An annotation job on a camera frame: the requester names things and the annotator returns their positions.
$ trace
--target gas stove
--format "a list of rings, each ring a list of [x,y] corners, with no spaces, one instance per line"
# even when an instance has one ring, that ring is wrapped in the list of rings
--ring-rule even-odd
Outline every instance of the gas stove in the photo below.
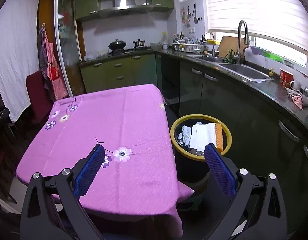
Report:
[[[139,50],[150,50],[150,49],[151,47],[147,47],[147,46],[135,47],[133,49],[116,49],[116,50],[111,51],[108,57],[121,55],[121,54],[128,54],[128,53],[132,53],[134,51],[139,51]]]

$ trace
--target white curtain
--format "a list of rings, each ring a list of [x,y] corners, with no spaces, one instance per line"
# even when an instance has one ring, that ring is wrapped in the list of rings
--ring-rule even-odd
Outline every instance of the white curtain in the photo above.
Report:
[[[299,0],[206,0],[206,3],[210,32],[237,33],[238,23],[245,20],[250,35],[308,55],[308,14]]]
[[[7,0],[0,10],[0,93],[16,122],[30,105],[26,77],[38,71],[39,0]]]

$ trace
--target yellow trash can rim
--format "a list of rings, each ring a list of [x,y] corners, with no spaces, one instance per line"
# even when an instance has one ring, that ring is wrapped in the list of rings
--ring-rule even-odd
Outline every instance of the yellow trash can rim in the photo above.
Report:
[[[231,134],[230,130],[220,120],[218,120],[218,119],[216,119],[216,118],[214,118],[212,116],[205,115],[205,114],[189,114],[189,115],[185,115],[185,116],[182,116],[181,118],[177,119],[173,123],[173,125],[171,127],[171,130],[170,130],[170,136],[171,136],[172,143],[173,143],[174,147],[177,149],[177,151],[179,151],[182,155],[184,155],[185,157],[190,158],[192,160],[201,161],[201,162],[205,161],[204,156],[198,156],[198,155],[195,155],[195,154],[192,154],[192,153],[189,153],[189,152],[185,151],[177,143],[177,141],[175,140],[174,132],[175,132],[176,127],[179,124],[181,124],[182,122],[190,120],[190,119],[203,119],[203,120],[209,120],[209,121],[215,122],[215,123],[220,123],[222,125],[222,129],[224,130],[224,132],[226,134],[226,138],[227,138],[226,148],[221,152],[221,154],[224,155],[225,153],[228,152],[228,150],[231,148],[231,145],[232,145],[232,134]]]

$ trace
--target white mug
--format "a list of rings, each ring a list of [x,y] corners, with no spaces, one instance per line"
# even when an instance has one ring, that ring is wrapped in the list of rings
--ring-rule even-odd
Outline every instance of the white mug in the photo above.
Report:
[[[298,82],[297,80],[293,80],[293,81],[290,82],[290,87],[291,87],[292,89],[298,89],[298,90],[300,90],[300,89],[301,89],[301,86],[302,86],[302,84],[301,84],[300,82]]]

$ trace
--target dish rack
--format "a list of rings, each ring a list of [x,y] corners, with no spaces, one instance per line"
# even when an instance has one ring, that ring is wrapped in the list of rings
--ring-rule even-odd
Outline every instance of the dish rack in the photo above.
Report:
[[[175,50],[182,52],[194,52],[194,49],[204,48],[204,45],[201,44],[172,43],[172,45]]]

